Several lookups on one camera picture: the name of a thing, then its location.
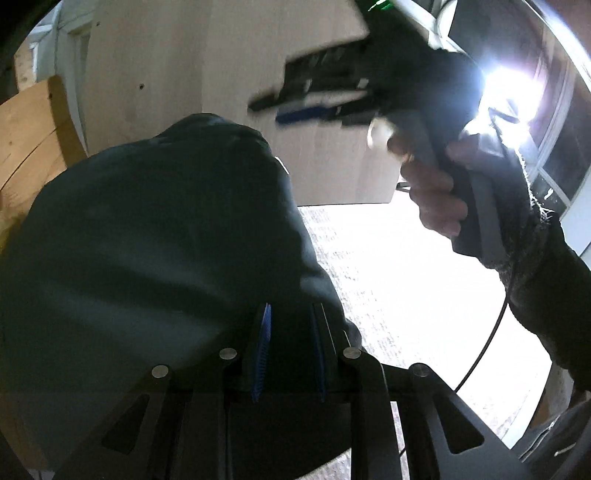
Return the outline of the person right forearm dark sleeve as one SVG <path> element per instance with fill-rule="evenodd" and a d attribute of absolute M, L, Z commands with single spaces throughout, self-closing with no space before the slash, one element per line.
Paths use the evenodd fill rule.
<path fill-rule="evenodd" d="M 492 183 L 507 257 L 485 266 L 510 289 L 514 316 L 589 390 L 590 270 L 566 243 L 559 216 L 535 199 L 519 154 L 496 136 L 469 136 L 448 153 Z"/>

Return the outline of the person right hand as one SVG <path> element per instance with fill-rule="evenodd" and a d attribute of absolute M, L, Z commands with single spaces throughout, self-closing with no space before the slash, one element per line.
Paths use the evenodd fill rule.
<path fill-rule="evenodd" d="M 422 225 L 454 239 L 461 233 L 461 222 L 467 219 L 469 207 L 452 193 L 452 176 L 424 161 L 423 139 L 428 141 L 423 133 L 416 135 L 410 128 L 401 128 L 382 118 L 373 120 L 368 130 L 370 149 L 386 153 L 400 164 L 400 175 L 409 184 L 409 195 L 419 208 Z"/>

